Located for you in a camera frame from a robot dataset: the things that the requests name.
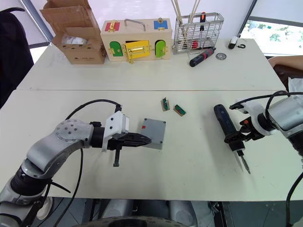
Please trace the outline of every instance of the black cable tie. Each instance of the black cable tie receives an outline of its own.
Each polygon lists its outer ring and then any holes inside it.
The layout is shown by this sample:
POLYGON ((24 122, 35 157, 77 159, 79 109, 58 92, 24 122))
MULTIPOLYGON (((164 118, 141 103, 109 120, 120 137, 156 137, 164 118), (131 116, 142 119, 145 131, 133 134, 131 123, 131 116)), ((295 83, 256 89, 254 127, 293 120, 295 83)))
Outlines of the black cable tie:
POLYGON ((120 159, 120 148, 117 148, 116 153, 115 153, 115 161, 114 161, 113 167, 119 167, 119 159, 120 159))
POLYGON ((64 191, 68 192, 68 193, 71 193, 70 190, 64 188, 63 186, 59 185, 58 183, 55 183, 55 182, 52 181, 51 184, 52 184, 53 186, 56 186, 56 187, 58 187, 58 188, 60 188, 60 189, 62 189, 62 190, 64 190, 64 191))

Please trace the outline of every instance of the robotic arm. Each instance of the robotic arm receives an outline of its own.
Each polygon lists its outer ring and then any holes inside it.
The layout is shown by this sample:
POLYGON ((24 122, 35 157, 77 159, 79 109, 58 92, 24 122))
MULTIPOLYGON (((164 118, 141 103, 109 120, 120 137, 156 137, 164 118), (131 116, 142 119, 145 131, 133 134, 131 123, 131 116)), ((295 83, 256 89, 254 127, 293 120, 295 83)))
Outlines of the robotic arm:
POLYGON ((36 142, 26 159, 0 194, 0 227, 27 227, 33 222, 44 203, 43 192, 52 182, 68 156, 81 148, 116 150, 114 166, 119 166, 123 146, 138 147, 151 140, 138 133, 128 132, 129 119, 121 111, 100 122, 84 123, 65 120, 48 136, 36 142))
POLYGON ((258 140, 280 131, 303 157, 303 106, 298 97, 290 96, 276 102, 268 111, 255 101, 238 103, 230 109, 238 109, 250 117, 240 122, 239 131, 226 135, 226 143, 258 140))

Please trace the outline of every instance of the metal utensil holder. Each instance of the metal utensil holder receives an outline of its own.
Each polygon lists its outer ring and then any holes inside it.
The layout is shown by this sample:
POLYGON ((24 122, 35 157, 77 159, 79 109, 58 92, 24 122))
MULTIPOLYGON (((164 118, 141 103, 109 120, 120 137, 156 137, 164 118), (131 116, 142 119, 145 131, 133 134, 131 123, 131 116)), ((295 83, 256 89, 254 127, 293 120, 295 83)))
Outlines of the metal utensil holder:
POLYGON ((176 19, 174 53, 197 53, 216 45, 224 18, 220 13, 196 13, 193 21, 200 21, 201 15, 205 22, 188 23, 190 15, 176 19))

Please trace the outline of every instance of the red sticker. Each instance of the red sticker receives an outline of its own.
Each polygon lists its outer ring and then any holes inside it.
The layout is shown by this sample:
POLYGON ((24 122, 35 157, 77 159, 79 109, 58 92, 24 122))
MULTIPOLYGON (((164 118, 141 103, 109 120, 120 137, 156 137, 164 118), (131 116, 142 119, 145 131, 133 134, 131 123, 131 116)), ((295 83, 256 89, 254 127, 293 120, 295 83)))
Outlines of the red sticker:
MULTIPOLYGON (((106 24, 106 27, 105 27, 105 31, 107 32, 107 31, 109 31, 109 29, 110 29, 110 22, 108 22, 107 24, 106 24)), ((119 27, 120 27, 120 22, 115 22, 115 25, 114 25, 114 30, 115 31, 119 31, 119 27)))

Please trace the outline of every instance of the person's arm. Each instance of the person's arm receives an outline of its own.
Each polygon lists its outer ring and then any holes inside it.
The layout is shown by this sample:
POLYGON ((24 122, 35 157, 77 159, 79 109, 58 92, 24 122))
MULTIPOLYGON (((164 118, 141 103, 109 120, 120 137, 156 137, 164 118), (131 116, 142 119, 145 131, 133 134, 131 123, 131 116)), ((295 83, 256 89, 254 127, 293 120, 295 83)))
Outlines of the person's arm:
POLYGON ((303 55, 298 56, 277 56, 270 58, 269 63, 272 67, 285 65, 294 69, 303 70, 303 55))

